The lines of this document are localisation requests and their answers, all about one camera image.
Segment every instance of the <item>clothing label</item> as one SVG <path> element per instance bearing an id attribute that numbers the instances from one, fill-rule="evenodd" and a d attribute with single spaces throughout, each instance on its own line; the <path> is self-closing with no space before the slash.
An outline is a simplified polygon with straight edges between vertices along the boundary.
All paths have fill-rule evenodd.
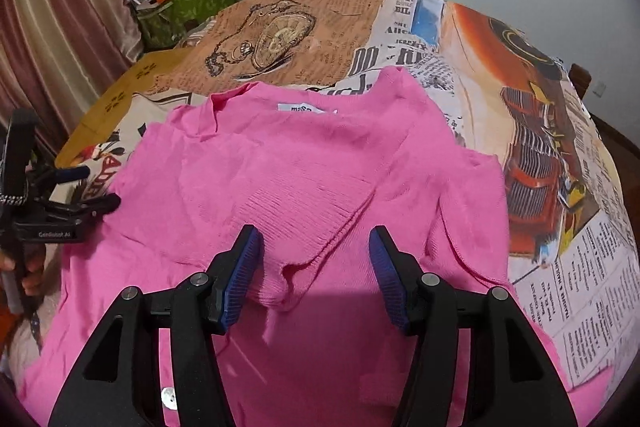
<path id="1" fill-rule="evenodd" d="M 311 112 L 324 112 L 322 109 L 318 109 L 309 103 L 279 103 L 279 111 L 311 111 Z"/>

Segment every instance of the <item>white button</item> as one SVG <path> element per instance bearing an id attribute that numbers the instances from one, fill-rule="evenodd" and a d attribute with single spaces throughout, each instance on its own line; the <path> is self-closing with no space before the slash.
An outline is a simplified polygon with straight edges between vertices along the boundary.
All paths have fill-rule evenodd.
<path id="1" fill-rule="evenodd" d="M 160 393 L 160 398 L 162 399 L 162 405 L 164 405 L 167 409 L 171 409 L 172 411 L 178 410 L 178 404 L 175 401 L 175 391 L 173 387 L 165 387 Z"/>

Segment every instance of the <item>bedsheet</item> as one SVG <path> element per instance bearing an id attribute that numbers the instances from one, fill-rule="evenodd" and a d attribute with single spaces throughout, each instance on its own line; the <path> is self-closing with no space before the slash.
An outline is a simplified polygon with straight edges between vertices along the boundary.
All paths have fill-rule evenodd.
<path id="1" fill-rule="evenodd" d="M 638 350 L 640 269 L 613 161 L 562 62 L 507 24 L 444 0 L 244 0 L 187 60 L 137 94 L 110 139 L 84 150 L 103 193 L 149 121 L 261 80 L 330 96 L 404 66 L 456 139 L 496 155 L 510 219 L 509 276 L 554 340 L 569 387 L 608 367 L 606 397 Z"/>

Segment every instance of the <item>curtain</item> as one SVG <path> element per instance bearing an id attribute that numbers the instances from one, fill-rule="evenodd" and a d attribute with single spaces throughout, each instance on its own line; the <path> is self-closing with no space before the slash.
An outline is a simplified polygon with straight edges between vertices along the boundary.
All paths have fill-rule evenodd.
<path id="1" fill-rule="evenodd" d="M 124 0 L 0 0 L 0 123 L 33 108 L 56 153 L 141 51 Z"/>

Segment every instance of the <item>human hand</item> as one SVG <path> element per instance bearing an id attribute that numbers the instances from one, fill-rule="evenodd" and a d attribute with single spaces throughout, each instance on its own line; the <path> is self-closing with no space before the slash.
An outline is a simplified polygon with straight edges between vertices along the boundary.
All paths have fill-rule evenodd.
<path id="1" fill-rule="evenodd" d="M 28 296 L 40 295 L 45 256 L 45 245 L 24 245 L 24 259 L 28 273 L 22 279 L 22 287 Z M 0 271 L 11 271 L 14 268 L 14 260 L 0 250 Z"/>

